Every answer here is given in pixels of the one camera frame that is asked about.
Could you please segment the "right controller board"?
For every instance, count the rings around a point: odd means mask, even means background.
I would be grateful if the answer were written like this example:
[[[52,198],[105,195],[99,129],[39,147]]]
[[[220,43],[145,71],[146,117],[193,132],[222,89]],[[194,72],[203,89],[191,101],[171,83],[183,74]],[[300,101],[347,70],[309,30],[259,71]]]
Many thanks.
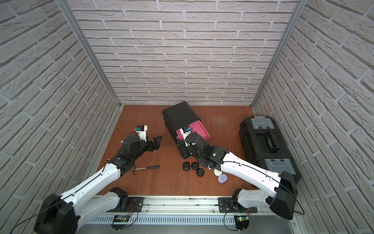
[[[235,228],[238,232],[245,232],[250,223],[249,216],[234,216]]]

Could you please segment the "purple earphone case lower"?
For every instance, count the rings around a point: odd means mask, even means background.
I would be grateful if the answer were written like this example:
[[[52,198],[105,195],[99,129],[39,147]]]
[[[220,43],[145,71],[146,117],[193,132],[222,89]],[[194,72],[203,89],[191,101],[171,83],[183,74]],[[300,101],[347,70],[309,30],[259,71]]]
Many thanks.
[[[227,180],[228,180],[228,176],[226,174],[221,174],[220,176],[218,176],[218,182],[220,184],[227,182]]]

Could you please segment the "white earphone case lower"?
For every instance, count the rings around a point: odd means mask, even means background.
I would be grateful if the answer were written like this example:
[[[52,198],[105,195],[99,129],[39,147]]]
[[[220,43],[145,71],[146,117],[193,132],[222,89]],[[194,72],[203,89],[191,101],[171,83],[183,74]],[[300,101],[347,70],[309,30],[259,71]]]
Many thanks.
[[[215,169],[213,172],[214,172],[214,174],[215,174],[216,176],[220,176],[220,175],[222,175],[222,171],[219,171],[219,170],[217,170],[217,169]]]

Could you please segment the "controller board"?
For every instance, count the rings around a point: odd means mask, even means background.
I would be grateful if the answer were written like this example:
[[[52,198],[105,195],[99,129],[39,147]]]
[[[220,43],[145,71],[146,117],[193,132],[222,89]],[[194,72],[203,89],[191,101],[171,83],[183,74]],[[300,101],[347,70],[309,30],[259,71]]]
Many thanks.
[[[131,224],[131,217],[128,215],[115,215],[111,227],[114,231],[125,229]]]
[[[234,216],[235,228],[238,232],[245,232],[250,223],[249,216]]]

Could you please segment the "aluminium corner post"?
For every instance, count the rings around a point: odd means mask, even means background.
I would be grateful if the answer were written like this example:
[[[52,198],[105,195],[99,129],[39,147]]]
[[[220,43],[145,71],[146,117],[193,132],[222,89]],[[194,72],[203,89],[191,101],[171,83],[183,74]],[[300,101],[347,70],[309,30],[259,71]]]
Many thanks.
[[[77,37],[77,40],[81,44],[87,58],[89,59],[89,61],[93,65],[93,68],[97,72],[100,80],[102,81],[104,87],[108,91],[108,93],[109,93],[110,97],[112,98],[115,106],[120,109],[121,108],[121,103],[119,102],[113,88],[111,87],[111,85],[108,81],[108,78],[106,77],[101,65],[99,64],[99,61],[98,61],[97,57],[95,56],[87,38],[85,37],[83,30],[80,28],[80,25],[79,25],[77,19],[75,18],[74,14],[73,14],[73,11],[69,7],[68,2],[65,1],[65,0],[56,0],[56,3],[58,5],[58,7],[60,8],[62,14],[66,18],[67,22],[69,23],[72,31],[75,33],[75,35]]]
[[[290,21],[289,23],[287,24],[287,27],[280,39],[280,42],[276,48],[276,51],[272,57],[272,60],[266,70],[266,73],[264,75],[264,78],[262,79],[262,82],[260,83],[260,86],[255,94],[255,97],[253,98],[253,101],[252,103],[250,104],[251,107],[254,107],[256,105],[256,103],[258,102],[259,98],[260,98],[260,95],[262,93],[262,91],[264,90],[265,88],[265,85],[267,83],[267,81],[269,80],[270,78],[270,74],[271,72],[274,70],[274,68],[276,67],[276,64],[278,62],[278,60],[280,59],[281,57],[281,54],[282,52],[284,51],[290,37],[291,37],[291,34],[293,33],[294,31],[294,28],[296,27],[300,17],[301,17],[301,14],[302,12],[304,11],[305,7],[306,7],[306,4],[307,4],[308,0],[301,0],[301,1],[298,1],[298,3],[296,4],[296,7],[294,9],[294,12],[292,13],[291,15],[291,18],[290,18]]]

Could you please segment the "black drawer cabinet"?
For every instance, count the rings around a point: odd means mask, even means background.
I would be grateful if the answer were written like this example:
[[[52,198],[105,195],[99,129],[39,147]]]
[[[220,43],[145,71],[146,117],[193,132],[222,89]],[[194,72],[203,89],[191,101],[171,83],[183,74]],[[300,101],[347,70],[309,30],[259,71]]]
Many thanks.
[[[166,108],[163,110],[162,115],[164,117],[165,126],[175,143],[178,141],[177,130],[185,125],[201,120],[186,101]]]

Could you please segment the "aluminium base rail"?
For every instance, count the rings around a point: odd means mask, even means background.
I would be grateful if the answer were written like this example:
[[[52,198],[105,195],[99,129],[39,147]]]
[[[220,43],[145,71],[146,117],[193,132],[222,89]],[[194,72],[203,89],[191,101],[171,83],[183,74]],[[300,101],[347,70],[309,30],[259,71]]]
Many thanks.
[[[179,197],[144,196],[131,197],[133,213],[106,212],[89,221],[89,224],[111,225],[115,215],[131,217],[130,225],[225,225],[235,227],[234,216],[273,213],[266,207],[233,207],[230,197]]]

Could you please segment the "left controller board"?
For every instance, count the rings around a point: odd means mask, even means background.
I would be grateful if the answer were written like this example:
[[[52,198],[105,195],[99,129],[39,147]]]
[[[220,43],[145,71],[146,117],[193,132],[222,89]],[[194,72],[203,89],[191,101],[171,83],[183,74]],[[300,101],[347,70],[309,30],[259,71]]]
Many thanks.
[[[111,227],[114,231],[125,229],[131,224],[131,217],[128,215],[115,215]]]

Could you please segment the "black earphone case square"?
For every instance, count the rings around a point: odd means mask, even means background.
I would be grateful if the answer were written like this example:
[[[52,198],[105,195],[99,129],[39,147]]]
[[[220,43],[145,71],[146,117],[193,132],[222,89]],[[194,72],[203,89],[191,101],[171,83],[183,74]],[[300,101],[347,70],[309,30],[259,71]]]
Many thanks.
[[[189,162],[184,162],[182,167],[184,171],[189,171],[191,169],[191,164]]]

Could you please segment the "right aluminium corner post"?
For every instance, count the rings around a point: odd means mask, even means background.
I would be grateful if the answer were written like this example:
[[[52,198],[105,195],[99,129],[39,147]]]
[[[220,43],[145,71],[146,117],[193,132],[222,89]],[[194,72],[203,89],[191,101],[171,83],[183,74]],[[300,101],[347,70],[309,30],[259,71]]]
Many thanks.
[[[266,73],[264,75],[264,78],[262,79],[262,82],[260,83],[260,86],[255,94],[255,97],[253,98],[253,101],[252,103],[250,104],[251,107],[254,107],[256,105],[256,103],[258,102],[259,98],[260,98],[260,95],[262,93],[262,91],[264,90],[265,88],[265,85],[267,83],[267,81],[269,80],[270,78],[270,74],[271,72],[274,70],[274,68],[276,67],[276,64],[278,62],[278,60],[280,59],[281,57],[281,54],[282,52],[284,51],[290,37],[291,37],[291,34],[293,33],[294,31],[294,28],[296,27],[300,17],[301,17],[301,14],[302,12],[304,11],[305,7],[306,7],[306,4],[307,4],[308,0],[301,0],[301,1],[298,1],[298,3],[296,4],[296,7],[294,9],[294,12],[292,13],[291,15],[291,18],[290,18],[290,21],[289,23],[287,24],[287,27],[280,39],[280,42],[276,48],[276,51],[272,57],[272,60],[266,70]]]

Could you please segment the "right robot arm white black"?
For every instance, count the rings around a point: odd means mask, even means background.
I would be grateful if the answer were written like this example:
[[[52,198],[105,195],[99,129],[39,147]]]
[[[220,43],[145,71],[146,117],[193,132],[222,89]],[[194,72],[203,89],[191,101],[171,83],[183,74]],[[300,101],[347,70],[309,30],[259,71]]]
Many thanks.
[[[178,140],[177,148],[183,157],[196,158],[202,167],[232,174],[262,190],[257,199],[245,189],[236,190],[232,199],[243,208],[265,206],[284,219],[293,219],[298,202],[297,188],[289,172],[279,174],[260,168],[225,148],[209,145],[196,132]]]

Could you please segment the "pink drawer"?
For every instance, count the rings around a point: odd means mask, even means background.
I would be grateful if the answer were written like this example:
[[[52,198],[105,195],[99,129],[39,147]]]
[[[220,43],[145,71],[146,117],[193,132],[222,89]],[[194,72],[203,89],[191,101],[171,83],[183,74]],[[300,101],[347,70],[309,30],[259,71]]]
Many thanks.
[[[197,134],[199,134],[204,140],[208,140],[210,139],[210,135],[208,133],[208,131],[205,129],[205,127],[203,126],[203,124],[201,123],[201,121],[195,121],[195,122],[192,122],[190,124],[185,124],[183,126],[186,126],[186,125],[189,125],[191,128],[192,128],[192,133],[196,132]],[[181,129],[182,127],[179,127],[175,132],[177,134],[176,136],[176,140],[180,140],[180,137],[179,137],[179,129]]]

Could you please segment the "black earphone case round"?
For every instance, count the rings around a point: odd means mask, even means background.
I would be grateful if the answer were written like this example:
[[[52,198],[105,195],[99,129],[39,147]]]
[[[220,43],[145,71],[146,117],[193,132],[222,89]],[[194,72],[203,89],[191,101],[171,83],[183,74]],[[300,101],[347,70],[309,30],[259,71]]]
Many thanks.
[[[191,168],[192,168],[193,170],[198,170],[198,169],[199,169],[199,164],[198,164],[197,162],[193,162],[193,163],[191,164]]]

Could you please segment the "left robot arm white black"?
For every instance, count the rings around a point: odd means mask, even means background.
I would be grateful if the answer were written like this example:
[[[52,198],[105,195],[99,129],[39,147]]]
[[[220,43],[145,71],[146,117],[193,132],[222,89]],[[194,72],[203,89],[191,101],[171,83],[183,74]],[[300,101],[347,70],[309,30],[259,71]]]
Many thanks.
[[[49,195],[43,201],[34,231],[37,234],[74,234],[101,214],[118,206],[126,207],[128,194],[118,187],[100,199],[91,199],[130,171],[144,153],[158,150],[161,140],[160,136],[148,140],[139,135],[123,139],[117,154],[94,175],[60,195]]]

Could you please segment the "black toolbox grey latches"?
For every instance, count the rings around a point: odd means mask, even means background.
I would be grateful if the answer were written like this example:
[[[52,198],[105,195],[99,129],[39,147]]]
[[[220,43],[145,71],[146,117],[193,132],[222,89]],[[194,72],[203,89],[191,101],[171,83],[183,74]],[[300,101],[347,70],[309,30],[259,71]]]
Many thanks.
[[[272,118],[245,118],[240,123],[239,136],[248,162],[279,174],[287,171],[296,183],[300,181],[301,173]]]

